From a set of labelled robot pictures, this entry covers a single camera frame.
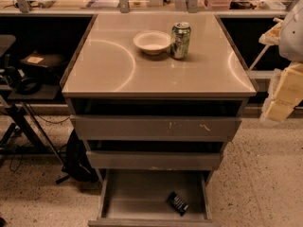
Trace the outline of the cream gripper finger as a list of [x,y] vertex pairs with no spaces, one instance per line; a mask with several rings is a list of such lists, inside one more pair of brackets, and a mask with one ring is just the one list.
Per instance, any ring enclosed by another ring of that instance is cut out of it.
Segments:
[[259,37],[258,41],[261,44],[265,44],[265,45],[279,45],[281,26],[282,26],[281,22],[277,23],[272,28],[270,28],[265,33],[263,33]]
[[266,99],[262,106],[262,114],[272,121],[284,121],[294,110],[293,105],[282,104],[280,101]]

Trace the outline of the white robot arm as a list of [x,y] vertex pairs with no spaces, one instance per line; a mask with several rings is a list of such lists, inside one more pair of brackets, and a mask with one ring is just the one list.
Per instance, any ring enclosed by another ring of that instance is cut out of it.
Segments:
[[279,55],[290,61],[275,69],[268,87],[260,120],[267,125],[284,121],[303,100],[303,3],[299,1],[283,21],[263,33],[261,44],[277,45]]

